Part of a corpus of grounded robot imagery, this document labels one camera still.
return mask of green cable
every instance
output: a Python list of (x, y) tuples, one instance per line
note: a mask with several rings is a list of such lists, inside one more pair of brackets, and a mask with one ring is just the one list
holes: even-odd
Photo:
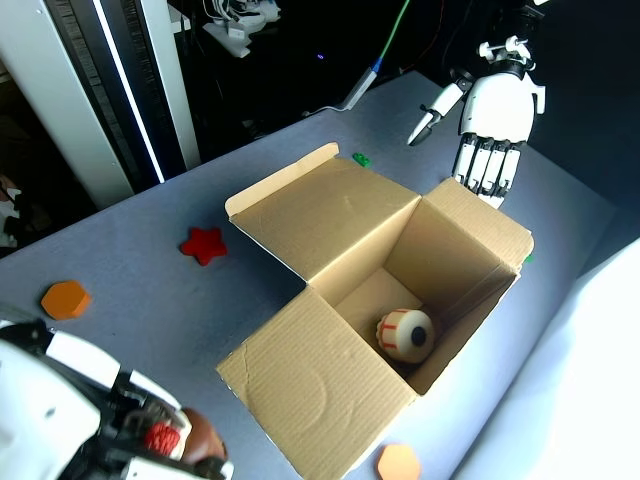
[(398, 18), (396, 18), (396, 23), (393, 24), (393, 30), (391, 30), (391, 35), (389, 35), (389, 39), (387, 40), (386, 45), (382, 49), (382, 53), (380, 54), (379, 60), (382, 60), (384, 56), (387, 54), (387, 50), (389, 50), (389, 46), (391, 46), (391, 42), (393, 41), (393, 37), (396, 36), (396, 30), (398, 30), (398, 25), (400, 25), (400, 20), (402, 20), (402, 16), (404, 15), (404, 11), (409, 6), (409, 2), (411, 0), (405, 0), (404, 5), (402, 6), (402, 10), (398, 14)]

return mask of black pupil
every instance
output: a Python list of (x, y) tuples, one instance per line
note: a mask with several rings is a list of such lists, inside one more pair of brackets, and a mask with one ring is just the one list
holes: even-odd
[(413, 332), (411, 332), (411, 342), (416, 347), (421, 347), (422, 345), (424, 345), (424, 342), (426, 341), (427, 341), (427, 332), (424, 331), (424, 328), (422, 327), (414, 328)]

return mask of white robotic hand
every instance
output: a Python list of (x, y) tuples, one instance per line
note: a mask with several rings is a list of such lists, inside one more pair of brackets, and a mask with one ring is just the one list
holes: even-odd
[(407, 143), (415, 145), (426, 138), (431, 127), (466, 95), (453, 177), (498, 208), (513, 184), (519, 147), (529, 139), (535, 114), (544, 113), (545, 88), (535, 85), (526, 73), (535, 67), (526, 40), (512, 36), (497, 47), (484, 43), (478, 54), (497, 67), (496, 73), (473, 86), (466, 79), (447, 86), (426, 109)]

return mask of cardboard box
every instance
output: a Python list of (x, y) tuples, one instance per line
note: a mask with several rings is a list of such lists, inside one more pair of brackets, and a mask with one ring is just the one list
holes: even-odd
[[(335, 480), (424, 395), (518, 278), (529, 231), (449, 179), (424, 197), (335, 143), (230, 198), (230, 220), (307, 282), (218, 372), (302, 478)], [(418, 366), (375, 339), (395, 308), (440, 325)]]

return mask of green object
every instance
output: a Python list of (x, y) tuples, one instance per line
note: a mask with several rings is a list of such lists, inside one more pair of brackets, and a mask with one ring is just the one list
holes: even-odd
[(396, 36), (396, 30), (398, 30), (398, 25), (400, 25), (400, 20), (402, 20), (402, 16), (404, 15), (404, 11), (409, 6), (409, 2), (410, 1), (411, 0), (405, 0), (404, 5), (402, 6), (402, 9), (400, 10), (400, 13), (398, 14), (398, 18), (396, 18), (396, 23), (393, 24), (393, 29), (391, 30), (391, 35), (389, 35), (389, 39), (387, 40), (387, 43), (385, 44), (384, 48), (382, 49), (382, 53), (380, 54), (380, 60), (382, 60), (384, 58), (384, 56), (387, 54), (387, 50), (389, 50), (389, 46), (391, 45), (391, 42), (393, 41), (393, 37)]
[(368, 167), (369, 165), (371, 165), (371, 160), (369, 160), (366, 156), (364, 156), (360, 152), (354, 153), (353, 154), (353, 159), (356, 162), (358, 162), (360, 165), (362, 165), (363, 167)]

